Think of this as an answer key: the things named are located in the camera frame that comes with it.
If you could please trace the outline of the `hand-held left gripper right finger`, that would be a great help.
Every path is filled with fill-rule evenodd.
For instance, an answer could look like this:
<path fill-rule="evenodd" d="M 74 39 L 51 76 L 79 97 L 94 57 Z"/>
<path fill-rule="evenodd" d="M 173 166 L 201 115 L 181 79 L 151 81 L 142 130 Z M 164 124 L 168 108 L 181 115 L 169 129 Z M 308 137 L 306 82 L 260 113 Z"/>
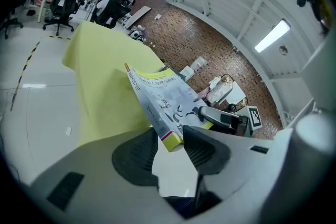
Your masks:
<path fill-rule="evenodd" d="M 206 189 L 220 200 L 251 179 L 269 189 L 285 159 L 285 138 L 261 140 L 184 127 L 184 148 Z"/>

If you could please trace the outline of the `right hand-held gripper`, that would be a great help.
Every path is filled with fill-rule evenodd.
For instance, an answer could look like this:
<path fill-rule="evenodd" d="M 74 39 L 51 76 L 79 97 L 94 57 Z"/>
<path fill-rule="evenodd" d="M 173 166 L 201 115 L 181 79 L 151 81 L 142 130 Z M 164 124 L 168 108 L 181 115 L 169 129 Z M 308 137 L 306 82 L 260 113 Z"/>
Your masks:
<path fill-rule="evenodd" d="M 237 105 L 229 105 L 224 111 L 201 106 L 198 114 L 200 118 L 221 126 L 220 132 L 231 135 L 251 137 L 254 130 L 262 127 L 256 106 L 245 106 L 239 111 L 236 110 Z"/>

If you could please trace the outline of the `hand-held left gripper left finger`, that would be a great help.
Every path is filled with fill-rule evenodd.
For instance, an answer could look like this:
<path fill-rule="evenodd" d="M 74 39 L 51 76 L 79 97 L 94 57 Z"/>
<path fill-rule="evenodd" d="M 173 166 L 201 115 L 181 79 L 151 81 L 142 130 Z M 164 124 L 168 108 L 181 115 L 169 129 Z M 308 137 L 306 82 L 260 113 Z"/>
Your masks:
<path fill-rule="evenodd" d="M 182 223 L 152 174 L 153 129 L 82 145 L 41 173 L 29 194 L 52 223 Z"/>

